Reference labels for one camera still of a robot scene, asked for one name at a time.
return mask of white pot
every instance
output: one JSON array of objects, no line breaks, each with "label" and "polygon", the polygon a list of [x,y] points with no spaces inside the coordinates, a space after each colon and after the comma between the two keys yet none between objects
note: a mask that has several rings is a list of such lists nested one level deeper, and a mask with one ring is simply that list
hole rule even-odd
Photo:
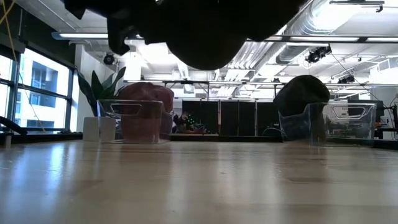
[{"label": "white pot", "polygon": [[115,130],[116,121],[112,118],[85,117],[83,123],[83,141],[99,141],[100,131],[102,141],[113,141]]}]

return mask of clear plastic bin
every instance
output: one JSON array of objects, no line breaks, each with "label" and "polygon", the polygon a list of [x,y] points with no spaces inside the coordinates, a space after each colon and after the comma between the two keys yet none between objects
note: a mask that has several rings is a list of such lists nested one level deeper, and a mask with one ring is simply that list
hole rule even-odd
[{"label": "clear plastic bin", "polygon": [[285,141],[306,140],[313,146],[372,146],[376,104],[312,103],[302,114],[279,114],[279,120]]},{"label": "clear plastic bin", "polygon": [[98,100],[103,143],[157,144],[170,139],[172,116],[161,101]]}]

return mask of yellow cable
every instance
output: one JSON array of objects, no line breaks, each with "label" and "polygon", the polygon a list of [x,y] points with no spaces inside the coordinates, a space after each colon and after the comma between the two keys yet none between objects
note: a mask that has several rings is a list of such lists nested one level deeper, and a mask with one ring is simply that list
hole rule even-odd
[{"label": "yellow cable", "polygon": [[[7,18],[7,14],[8,14],[8,12],[11,10],[11,8],[14,6],[14,4],[15,4],[15,2],[12,1],[11,5],[10,5],[10,8],[9,8],[8,11],[7,11],[7,10],[6,10],[6,5],[3,3],[3,4],[2,4],[2,9],[3,9],[3,11],[4,11],[4,16],[3,16],[3,18],[6,20],[7,32],[8,32],[8,37],[10,38],[12,54],[14,55],[14,60],[17,62],[17,61],[18,61],[18,58],[17,58],[17,55],[15,54],[14,43],[13,43],[12,37],[11,37],[10,24],[8,23],[8,18]],[[24,85],[24,80],[23,80],[23,78],[22,78],[21,73],[19,72],[19,68],[17,68],[17,73],[18,73],[18,75],[19,75],[19,78],[21,79],[21,84],[22,84],[22,86],[24,87],[25,94],[26,94],[26,98],[27,98],[27,100],[28,100],[28,102],[29,102],[29,105],[30,105],[30,107],[32,107],[33,114],[35,114],[35,117],[36,117],[37,120],[39,121],[39,124],[40,124],[40,126],[41,126],[43,132],[45,132],[45,129],[44,129],[44,127],[43,127],[42,122],[40,121],[39,117],[37,116],[37,114],[36,114],[36,112],[35,112],[35,109],[34,109],[34,107],[32,106],[32,103],[30,103],[29,95],[28,95],[27,92],[26,92],[25,85]]]}]

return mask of bin handle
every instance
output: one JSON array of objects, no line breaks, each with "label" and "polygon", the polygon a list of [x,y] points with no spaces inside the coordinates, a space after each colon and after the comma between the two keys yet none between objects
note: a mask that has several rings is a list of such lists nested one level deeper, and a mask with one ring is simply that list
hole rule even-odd
[{"label": "bin handle", "polygon": [[[139,109],[137,110],[136,114],[119,114],[119,113],[116,113],[114,111],[113,106],[139,106]],[[114,115],[117,115],[117,116],[132,116],[132,117],[136,117],[136,116],[138,116],[141,108],[142,108],[142,105],[139,105],[139,104],[136,104],[136,103],[111,103],[112,113]]]},{"label": "bin handle", "polygon": [[[341,117],[341,116],[337,115],[335,108],[362,109],[362,113],[360,115]],[[363,118],[366,113],[366,108],[363,106],[332,106],[331,109],[337,119],[350,119],[350,120],[357,119],[358,120],[358,119]]]}]

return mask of wooden table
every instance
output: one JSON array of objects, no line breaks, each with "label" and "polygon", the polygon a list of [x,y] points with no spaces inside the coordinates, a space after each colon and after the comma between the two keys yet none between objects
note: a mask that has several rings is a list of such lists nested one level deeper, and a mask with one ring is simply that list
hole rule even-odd
[{"label": "wooden table", "polygon": [[0,223],[397,223],[398,152],[62,142],[0,152]]}]

